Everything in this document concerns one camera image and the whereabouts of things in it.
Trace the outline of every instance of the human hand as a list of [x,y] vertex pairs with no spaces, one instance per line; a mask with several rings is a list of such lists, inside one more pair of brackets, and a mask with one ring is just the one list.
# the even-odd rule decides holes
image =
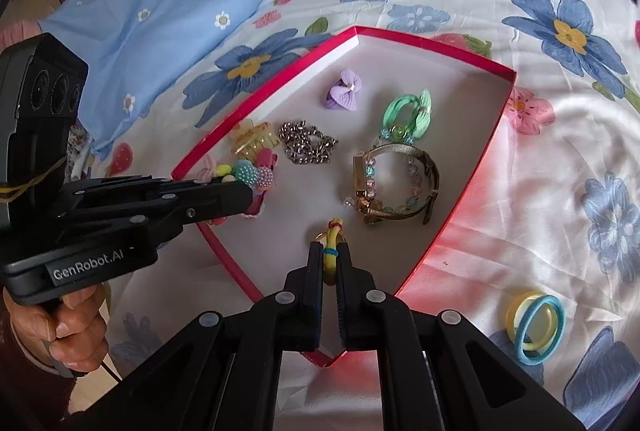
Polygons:
[[[107,324],[99,313],[104,286],[99,284],[62,296],[52,314],[40,306],[21,306],[4,289],[4,305],[24,347],[51,366],[51,357],[75,371],[94,371],[109,351]],[[49,351],[42,340],[50,341]]]

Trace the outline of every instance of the blue hair tie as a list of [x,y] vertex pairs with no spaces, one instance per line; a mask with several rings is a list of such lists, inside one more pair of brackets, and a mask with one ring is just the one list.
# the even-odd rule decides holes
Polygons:
[[[528,357],[525,355],[524,350],[522,349],[522,345],[524,344],[524,337],[527,334],[527,330],[529,329],[529,325],[533,320],[533,317],[536,316],[538,310],[542,308],[543,305],[549,305],[552,310],[556,312],[558,316],[558,329],[556,330],[556,335],[554,335],[551,344],[549,344],[548,348],[540,354],[538,357]],[[539,297],[535,301],[533,301],[524,312],[522,319],[520,320],[520,324],[518,324],[518,330],[516,331],[515,340],[513,341],[513,347],[515,349],[516,358],[527,366],[536,366],[538,364],[544,363],[554,351],[558,348],[560,344],[560,340],[562,339],[562,334],[564,334],[564,325],[565,325],[565,315],[564,308],[562,307],[560,300],[556,296],[546,295]]]

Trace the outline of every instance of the yellow elastic band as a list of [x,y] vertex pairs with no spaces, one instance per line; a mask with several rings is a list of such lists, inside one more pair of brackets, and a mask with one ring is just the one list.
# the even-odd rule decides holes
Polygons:
[[43,174],[38,175],[35,178],[32,178],[27,183],[21,186],[0,187],[0,194],[8,194],[8,196],[4,198],[0,198],[0,204],[10,204],[15,199],[25,194],[25,192],[27,192],[28,189],[42,182],[53,171],[55,171],[60,166],[62,166],[62,164],[65,163],[65,161],[66,161],[66,156],[63,156],[60,160],[58,160],[55,164],[53,164],[49,169],[47,169],[47,171],[45,171]]
[[329,286],[335,285],[335,264],[337,262],[337,238],[342,229],[342,220],[334,218],[329,222],[324,246],[324,282]]
[[[507,314],[504,318],[504,323],[507,328],[507,334],[509,335],[509,339],[511,342],[515,340],[516,337],[516,314],[519,308],[526,303],[527,301],[534,301],[539,297],[545,296],[546,294],[542,292],[538,292],[536,290],[526,292],[522,294],[516,299],[513,300],[509,309],[507,310]],[[556,316],[556,312],[551,310],[548,306],[545,305],[544,313],[548,320],[548,327],[546,329],[546,333],[542,339],[535,343],[524,343],[522,345],[522,349],[525,351],[538,351],[544,347],[546,347],[551,340],[553,340],[554,335],[556,335],[556,331],[558,330],[558,316]]]

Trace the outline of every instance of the metal chain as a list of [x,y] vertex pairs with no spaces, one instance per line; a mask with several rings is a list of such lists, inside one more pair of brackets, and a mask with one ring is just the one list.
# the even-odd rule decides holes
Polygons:
[[331,160],[331,151],[338,143],[325,136],[316,126],[307,126],[306,120],[285,122],[278,137],[286,146],[285,153],[294,164],[322,164]]

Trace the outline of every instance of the pink flower hair clip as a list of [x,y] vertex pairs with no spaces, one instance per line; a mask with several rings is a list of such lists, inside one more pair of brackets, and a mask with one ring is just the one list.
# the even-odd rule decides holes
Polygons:
[[326,109],[343,107],[349,111],[356,111],[356,93],[362,88],[362,79],[349,68],[340,72],[340,80],[336,82],[324,100]]

